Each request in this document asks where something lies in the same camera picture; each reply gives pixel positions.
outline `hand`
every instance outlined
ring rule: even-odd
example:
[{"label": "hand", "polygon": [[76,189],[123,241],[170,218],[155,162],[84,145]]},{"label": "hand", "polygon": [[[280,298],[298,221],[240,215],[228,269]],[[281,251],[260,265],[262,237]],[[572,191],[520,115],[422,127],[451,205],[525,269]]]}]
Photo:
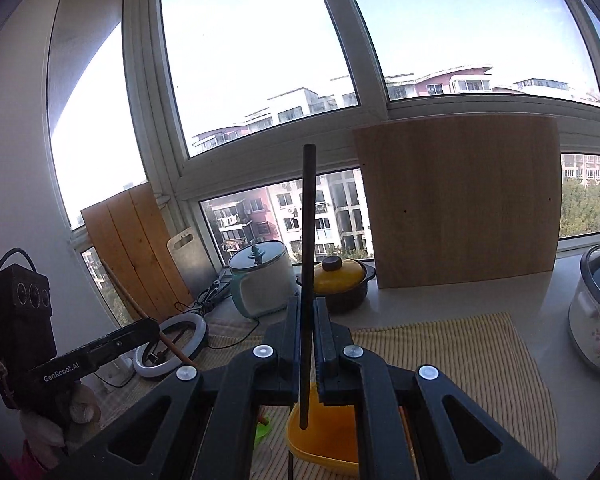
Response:
[{"label": "hand", "polygon": [[84,384],[75,385],[69,413],[73,422],[66,434],[62,434],[62,429],[48,418],[34,412],[20,412],[20,425],[29,449],[46,469],[58,465],[61,448],[66,446],[72,453],[100,431],[98,400]]}]

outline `sky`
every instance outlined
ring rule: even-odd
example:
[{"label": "sky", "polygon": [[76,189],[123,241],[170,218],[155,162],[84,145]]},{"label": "sky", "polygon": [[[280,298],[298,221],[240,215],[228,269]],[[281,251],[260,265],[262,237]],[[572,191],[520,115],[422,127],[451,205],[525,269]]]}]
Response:
[{"label": "sky", "polygon": [[[268,98],[289,90],[330,94],[330,79],[348,73],[323,0],[161,2],[187,139],[243,123]],[[563,0],[357,2],[385,76],[490,63],[492,86],[535,77],[597,91]],[[76,85],[52,133],[52,150],[74,227],[80,209],[146,179],[129,113],[120,26]]]}]

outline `orange container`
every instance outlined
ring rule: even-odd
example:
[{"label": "orange container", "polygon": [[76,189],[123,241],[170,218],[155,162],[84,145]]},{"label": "orange container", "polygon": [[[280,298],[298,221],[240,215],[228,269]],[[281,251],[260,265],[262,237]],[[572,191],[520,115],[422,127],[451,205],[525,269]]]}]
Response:
[{"label": "orange container", "polygon": [[358,476],[358,441],[353,406],[325,406],[315,383],[309,390],[309,423],[300,429],[296,404],[286,422],[286,443],[294,456],[331,471]]}]

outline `pot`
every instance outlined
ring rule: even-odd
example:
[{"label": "pot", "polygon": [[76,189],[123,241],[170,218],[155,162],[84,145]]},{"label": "pot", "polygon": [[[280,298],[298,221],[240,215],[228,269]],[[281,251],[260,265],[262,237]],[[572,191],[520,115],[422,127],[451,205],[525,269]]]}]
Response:
[{"label": "pot", "polygon": [[281,310],[298,293],[286,245],[277,240],[241,249],[229,260],[229,268],[234,305],[244,317],[257,319]]},{"label": "pot", "polygon": [[569,332],[580,357],[600,372],[600,245],[580,259],[580,279],[569,306]]},{"label": "pot", "polygon": [[375,276],[376,269],[365,262],[327,256],[314,267],[314,296],[324,298],[330,314],[344,314],[362,304]]}]

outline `brown wooden board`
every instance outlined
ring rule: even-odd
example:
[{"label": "brown wooden board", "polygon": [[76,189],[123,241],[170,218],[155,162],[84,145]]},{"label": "brown wooden board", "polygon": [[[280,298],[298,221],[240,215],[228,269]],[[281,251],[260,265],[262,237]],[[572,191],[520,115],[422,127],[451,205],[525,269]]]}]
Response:
[{"label": "brown wooden board", "polygon": [[555,119],[400,121],[354,132],[378,287],[552,270],[560,227]]},{"label": "brown wooden board", "polygon": [[176,315],[178,311],[174,303],[178,300],[149,244],[131,194],[128,191],[118,193],[106,202],[126,254],[158,312],[157,320],[163,322]]},{"label": "brown wooden board", "polygon": [[167,248],[167,242],[171,237],[158,209],[151,185],[147,182],[132,187],[129,192],[149,245],[171,290],[179,302],[190,305],[193,300]]},{"label": "brown wooden board", "polygon": [[[80,214],[98,257],[104,260],[118,279],[124,283],[126,290],[129,291],[146,314],[158,319],[158,311],[154,306],[154,302],[144,289],[128,254],[126,254],[120,236],[118,236],[107,202],[99,202],[89,206],[83,209]],[[139,319],[138,314],[128,304],[125,303],[125,306],[132,319]]]}]

